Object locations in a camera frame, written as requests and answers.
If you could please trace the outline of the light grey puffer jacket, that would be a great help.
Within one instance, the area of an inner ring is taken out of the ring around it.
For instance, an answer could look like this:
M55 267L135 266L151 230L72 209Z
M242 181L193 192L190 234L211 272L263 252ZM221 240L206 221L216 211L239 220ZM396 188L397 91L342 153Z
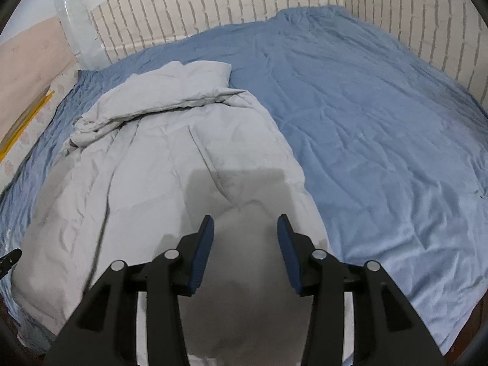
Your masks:
M211 216L203 283L180 303L192 364L297 365L310 302L276 227L326 244L303 169L231 65L178 61L102 95L55 158L13 270L13 298L58 333L114 260L153 260Z

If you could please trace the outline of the blue bed sheet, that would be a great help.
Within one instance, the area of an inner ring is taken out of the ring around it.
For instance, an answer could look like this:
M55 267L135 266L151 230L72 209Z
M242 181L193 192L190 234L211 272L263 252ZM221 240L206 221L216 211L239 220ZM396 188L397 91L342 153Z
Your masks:
M395 37L338 6L289 8L84 71L1 198L19 246L76 117L132 74L178 60L231 64L303 168L340 260L377 258L447 352L487 289L487 116Z

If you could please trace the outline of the pink padded headboard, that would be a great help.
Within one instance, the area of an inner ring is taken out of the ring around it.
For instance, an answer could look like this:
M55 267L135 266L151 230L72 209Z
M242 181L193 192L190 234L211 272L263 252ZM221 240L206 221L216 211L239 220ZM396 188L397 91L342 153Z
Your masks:
M1 45L1 137L52 80L77 62L57 17Z

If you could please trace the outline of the clear plastic sheet roll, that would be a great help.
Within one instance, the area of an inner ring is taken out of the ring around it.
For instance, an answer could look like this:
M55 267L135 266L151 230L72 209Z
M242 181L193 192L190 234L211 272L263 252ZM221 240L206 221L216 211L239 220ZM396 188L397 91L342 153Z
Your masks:
M53 0L70 51L82 70L101 70L111 64L84 0Z

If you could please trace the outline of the wooden bed frame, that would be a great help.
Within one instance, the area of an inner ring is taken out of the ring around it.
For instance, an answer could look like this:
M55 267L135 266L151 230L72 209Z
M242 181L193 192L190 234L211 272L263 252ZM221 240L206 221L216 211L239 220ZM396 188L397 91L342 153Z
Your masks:
M457 335L449 351L444 355L446 365L453 365L487 322L487 293L473 309L467 323Z

